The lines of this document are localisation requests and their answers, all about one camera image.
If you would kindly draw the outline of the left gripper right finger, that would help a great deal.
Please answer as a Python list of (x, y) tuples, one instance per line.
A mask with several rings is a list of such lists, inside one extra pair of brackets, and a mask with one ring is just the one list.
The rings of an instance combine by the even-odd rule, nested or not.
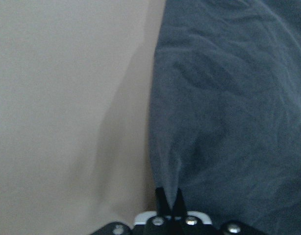
[(191, 215), (185, 206), (181, 189), (177, 190), (172, 209), (170, 235), (262, 235), (263, 232), (240, 221), (231, 220), (219, 229), (211, 222), (205, 223), (197, 215)]

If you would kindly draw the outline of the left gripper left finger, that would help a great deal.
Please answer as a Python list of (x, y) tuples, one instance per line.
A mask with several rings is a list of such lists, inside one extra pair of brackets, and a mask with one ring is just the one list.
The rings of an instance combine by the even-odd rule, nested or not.
[(135, 217), (134, 226), (116, 221), (111, 222), (92, 234), (94, 235), (167, 235), (169, 222), (172, 220), (172, 211), (168, 204), (163, 188), (155, 190), (156, 211), (146, 211)]

